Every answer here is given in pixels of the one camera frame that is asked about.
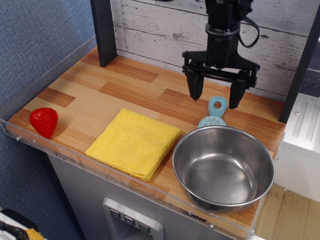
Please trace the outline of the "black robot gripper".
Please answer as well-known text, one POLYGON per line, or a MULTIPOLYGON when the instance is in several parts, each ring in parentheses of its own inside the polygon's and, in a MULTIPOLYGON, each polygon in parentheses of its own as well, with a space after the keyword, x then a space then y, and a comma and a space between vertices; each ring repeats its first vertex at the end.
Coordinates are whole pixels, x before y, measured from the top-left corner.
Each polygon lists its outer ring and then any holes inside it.
POLYGON ((182 71, 187 78, 189 95, 197 101, 203 92, 204 78, 231 83, 229 108, 239 106, 246 89, 254 87, 260 66, 240 56, 240 35, 209 34, 207 49, 203 51, 185 51, 182 53, 184 64, 182 71))

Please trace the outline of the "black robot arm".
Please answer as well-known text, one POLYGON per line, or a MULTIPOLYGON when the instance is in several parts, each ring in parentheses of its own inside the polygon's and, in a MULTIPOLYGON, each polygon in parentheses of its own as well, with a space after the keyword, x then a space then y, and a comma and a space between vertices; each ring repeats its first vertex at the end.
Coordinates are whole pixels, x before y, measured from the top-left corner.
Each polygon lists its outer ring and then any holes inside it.
POLYGON ((205 1, 208 22, 207 48, 205 51, 185 51, 182 53, 182 71, 186 76, 189 95, 197 101, 203 92, 204 79, 210 78, 229 82, 229 108, 238 107, 247 89, 257 81, 260 66, 239 55, 241 22, 259 26, 247 17, 252 12, 250 0, 207 0, 205 1))

